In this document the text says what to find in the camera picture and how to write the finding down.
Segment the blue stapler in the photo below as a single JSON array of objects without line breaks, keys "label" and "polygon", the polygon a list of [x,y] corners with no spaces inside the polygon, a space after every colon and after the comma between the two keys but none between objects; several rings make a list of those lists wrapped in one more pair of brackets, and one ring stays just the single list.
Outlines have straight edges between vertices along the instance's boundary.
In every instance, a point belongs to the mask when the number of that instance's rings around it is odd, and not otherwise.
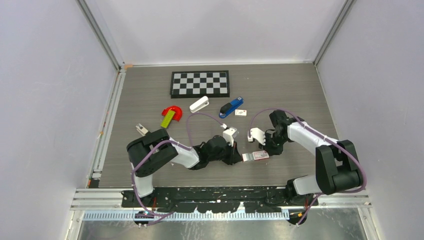
[{"label": "blue stapler", "polygon": [[231,102],[228,102],[224,104],[220,110],[219,110],[219,118],[225,119],[228,117],[231,113],[233,113],[238,107],[240,107],[244,103],[244,99],[239,96],[232,100]]}]

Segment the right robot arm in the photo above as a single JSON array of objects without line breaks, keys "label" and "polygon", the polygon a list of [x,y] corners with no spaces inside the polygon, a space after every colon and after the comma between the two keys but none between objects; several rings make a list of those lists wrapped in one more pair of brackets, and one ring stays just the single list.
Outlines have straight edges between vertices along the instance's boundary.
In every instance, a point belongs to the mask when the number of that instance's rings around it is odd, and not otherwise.
[{"label": "right robot arm", "polygon": [[264,133],[265,150],[270,156],[281,155],[285,143],[298,143],[315,157],[315,173],[287,181],[285,198],[299,205],[311,194],[331,195],[360,187],[364,177],[357,162],[354,144],[349,140],[325,137],[301,118],[288,117],[282,110],[269,114],[272,129]]}]

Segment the black and white stapler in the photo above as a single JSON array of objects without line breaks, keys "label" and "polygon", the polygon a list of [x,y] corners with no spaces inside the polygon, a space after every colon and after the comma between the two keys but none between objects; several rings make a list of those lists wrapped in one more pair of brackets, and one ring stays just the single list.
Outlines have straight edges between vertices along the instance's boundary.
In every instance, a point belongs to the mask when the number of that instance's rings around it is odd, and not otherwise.
[{"label": "black and white stapler", "polygon": [[136,130],[138,133],[140,133],[142,136],[146,136],[147,134],[150,133],[150,131],[148,129],[146,129],[143,125],[141,125],[140,123],[138,123],[135,126]]}]

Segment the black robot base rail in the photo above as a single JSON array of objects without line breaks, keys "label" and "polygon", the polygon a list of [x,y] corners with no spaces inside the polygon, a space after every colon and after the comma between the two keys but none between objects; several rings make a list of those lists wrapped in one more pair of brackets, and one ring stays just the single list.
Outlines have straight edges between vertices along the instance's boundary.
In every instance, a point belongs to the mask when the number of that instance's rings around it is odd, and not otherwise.
[{"label": "black robot base rail", "polygon": [[133,190],[121,192],[123,208],[139,208],[144,205],[159,214],[193,213],[210,211],[234,213],[243,207],[246,213],[277,213],[283,207],[304,210],[317,205],[313,194],[294,195],[277,186],[215,186],[215,187],[156,187],[153,192],[136,199]]}]

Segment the red white staple box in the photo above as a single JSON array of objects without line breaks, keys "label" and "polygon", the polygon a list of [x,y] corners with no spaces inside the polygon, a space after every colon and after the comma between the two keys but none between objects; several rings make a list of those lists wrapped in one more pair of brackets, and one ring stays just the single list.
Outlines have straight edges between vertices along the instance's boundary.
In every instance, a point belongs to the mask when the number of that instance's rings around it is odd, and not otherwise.
[{"label": "red white staple box", "polygon": [[269,154],[264,150],[253,152],[252,156],[254,161],[264,160],[270,157]]}]

